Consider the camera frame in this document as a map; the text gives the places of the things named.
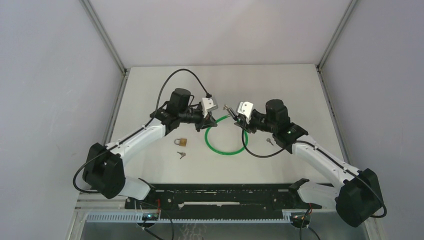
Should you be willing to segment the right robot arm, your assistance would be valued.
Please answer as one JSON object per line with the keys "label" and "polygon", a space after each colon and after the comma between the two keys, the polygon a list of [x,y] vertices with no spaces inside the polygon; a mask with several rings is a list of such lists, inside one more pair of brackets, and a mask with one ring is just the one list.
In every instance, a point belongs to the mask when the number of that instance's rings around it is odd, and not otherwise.
{"label": "right robot arm", "polygon": [[240,102],[236,110],[224,108],[234,124],[241,127],[242,137],[257,131],[270,133],[281,152],[302,159],[331,183],[326,186],[308,179],[295,182],[294,191],[289,194],[293,207],[302,208],[308,203],[335,210],[351,227],[358,227],[368,218],[387,216],[377,174],[369,168],[360,170],[324,149],[304,128],[291,121],[282,100],[268,100],[265,113],[254,109],[248,101]]}

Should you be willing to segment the small silver key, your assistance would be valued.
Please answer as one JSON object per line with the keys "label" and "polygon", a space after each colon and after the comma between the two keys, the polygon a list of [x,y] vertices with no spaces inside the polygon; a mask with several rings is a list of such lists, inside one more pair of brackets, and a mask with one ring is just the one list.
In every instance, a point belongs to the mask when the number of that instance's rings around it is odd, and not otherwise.
{"label": "small silver key", "polygon": [[180,159],[182,159],[183,157],[185,157],[187,154],[185,152],[177,152],[180,155]]}

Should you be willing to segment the green cable lock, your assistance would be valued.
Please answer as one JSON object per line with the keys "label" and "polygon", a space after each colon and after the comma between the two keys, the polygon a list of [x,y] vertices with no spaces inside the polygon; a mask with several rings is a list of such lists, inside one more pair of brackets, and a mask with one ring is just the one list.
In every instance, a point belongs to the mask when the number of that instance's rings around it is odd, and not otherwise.
{"label": "green cable lock", "polygon": [[[237,121],[237,114],[231,107],[229,107],[228,105],[225,104],[223,109],[226,110],[228,112],[228,114],[220,117],[218,120],[216,120],[216,123],[219,123],[219,122],[221,122],[221,121],[223,121],[227,118],[232,118],[233,120]],[[212,152],[219,154],[219,155],[222,155],[222,156],[234,156],[234,155],[238,155],[238,154],[240,154],[240,153],[242,153],[243,151],[246,150],[246,146],[248,145],[248,142],[249,142],[247,132],[244,132],[244,134],[243,134],[244,145],[240,149],[235,150],[235,151],[221,151],[219,149],[216,149],[209,141],[209,132],[210,132],[211,129],[212,129],[212,127],[209,127],[209,128],[206,129],[206,131],[204,133],[204,141],[205,141],[206,146]]]}

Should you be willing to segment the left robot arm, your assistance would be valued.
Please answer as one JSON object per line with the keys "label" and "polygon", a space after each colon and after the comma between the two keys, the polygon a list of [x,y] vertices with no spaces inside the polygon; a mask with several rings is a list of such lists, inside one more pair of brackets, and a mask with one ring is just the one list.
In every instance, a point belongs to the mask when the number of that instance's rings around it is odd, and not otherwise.
{"label": "left robot arm", "polygon": [[217,126],[212,112],[218,108],[217,101],[207,94],[199,103],[192,104],[193,95],[184,88],[176,88],[168,101],[150,114],[150,120],[136,131],[106,145],[93,144],[88,151],[86,163],[77,171],[82,179],[107,199],[123,196],[136,199],[143,208],[156,203],[152,187],[140,178],[127,176],[125,166],[140,151],[153,142],[167,136],[180,124],[192,124],[197,132]]}

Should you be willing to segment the brass padlock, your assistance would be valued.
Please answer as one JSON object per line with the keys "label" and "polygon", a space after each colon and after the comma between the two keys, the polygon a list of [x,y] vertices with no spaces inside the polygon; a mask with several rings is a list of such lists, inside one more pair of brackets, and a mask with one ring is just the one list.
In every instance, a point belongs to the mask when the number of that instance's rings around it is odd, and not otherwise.
{"label": "brass padlock", "polygon": [[174,140],[174,144],[180,147],[186,147],[188,140],[186,138],[177,138]]}

